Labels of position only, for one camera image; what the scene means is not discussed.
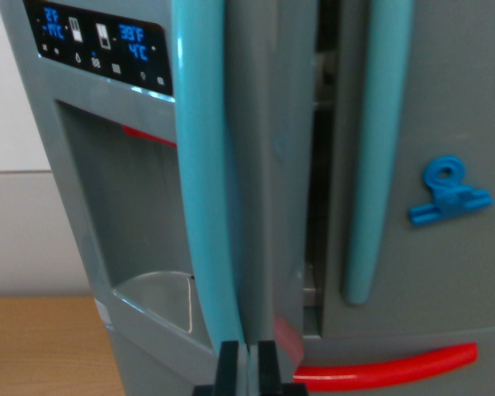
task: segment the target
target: white wall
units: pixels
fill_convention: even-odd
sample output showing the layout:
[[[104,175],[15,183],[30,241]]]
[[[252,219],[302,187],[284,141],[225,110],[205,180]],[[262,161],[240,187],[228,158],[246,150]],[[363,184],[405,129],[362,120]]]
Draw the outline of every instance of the white wall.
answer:
[[[49,170],[0,18],[0,171]]]
[[[88,292],[0,17],[0,295]]]

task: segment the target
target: display icon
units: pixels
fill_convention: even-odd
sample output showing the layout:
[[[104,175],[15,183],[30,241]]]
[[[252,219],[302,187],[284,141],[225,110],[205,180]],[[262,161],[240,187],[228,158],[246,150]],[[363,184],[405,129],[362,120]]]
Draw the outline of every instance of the display icon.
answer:
[[[81,34],[81,28],[79,27],[79,21],[77,18],[69,18],[69,25],[72,27],[73,39],[79,43],[83,42],[83,35]]]
[[[102,23],[96,23],[97,34],[99,35],[99,42],[101,43],[101,47],[105,50],[110,50],[110,37],[108,37],[108,30],[106,29],[106,25]]]

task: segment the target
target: black plastic piece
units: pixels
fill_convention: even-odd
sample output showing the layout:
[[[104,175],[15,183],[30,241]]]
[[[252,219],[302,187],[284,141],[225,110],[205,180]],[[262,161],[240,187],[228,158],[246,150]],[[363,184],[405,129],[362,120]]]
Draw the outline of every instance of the black plastic piece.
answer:
[[[197,385],[192,390],[192,396],[212,396],[213,385]]]
[[[235,396],[237,392],[238,341],[222,342],[213,396]]]
[[[258,390],[261,396],[282,395],[277,347],[273,341],[258,343]]]
[[[214,385],[198,385],[192,396],[237,395],[238,341],[222,342]],[[308,396],[304,384],[282,384],[274,341],[258,343],[258,390],[260,396]]]

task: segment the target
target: red drawer handle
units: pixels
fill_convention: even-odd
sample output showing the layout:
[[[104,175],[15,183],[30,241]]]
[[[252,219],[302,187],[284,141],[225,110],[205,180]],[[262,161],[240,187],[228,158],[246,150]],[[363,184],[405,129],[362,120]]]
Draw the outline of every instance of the red drawer handle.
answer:
[[[166,144],[167,146],[171,146],[176,148],[176,143],[171,142],[169,140],[165,140],[162,138],[159,138],[157,136],[152,136],[151,134],[145,134],[144,132],[141,132],[140,130],[135,130],[134,128],[130,128],[129,126],[123,125],[123,131],[128,135],[132,136],[133,138],[140,138],[140,139],[148,139],[148,140],[154,140],[159,143]]]
[[[476,360],[477,344],[470,343],[371,365],[299,367],[294,382],[305,384],[310,392],[381,388],[424,380],[459,369]]]

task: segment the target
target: temperature display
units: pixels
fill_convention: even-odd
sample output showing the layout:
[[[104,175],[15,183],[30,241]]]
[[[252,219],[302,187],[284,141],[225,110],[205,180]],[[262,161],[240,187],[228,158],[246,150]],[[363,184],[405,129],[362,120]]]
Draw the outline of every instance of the temperature display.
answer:
[[[59,25],[59,13],[54,8],[44,7],[46,25],[42,29],[48,31],[49,35],[64,40],[63,27]]]
[[[163,28],[45,0],[24,0],[40,56],[172,96]]]
[[[145,34],[143,29],[138,26],[119,25],[121,39],[129,41],[129,50],[136,59],[149,61],[147,56],[147,47],[141,44],[144,41]]]

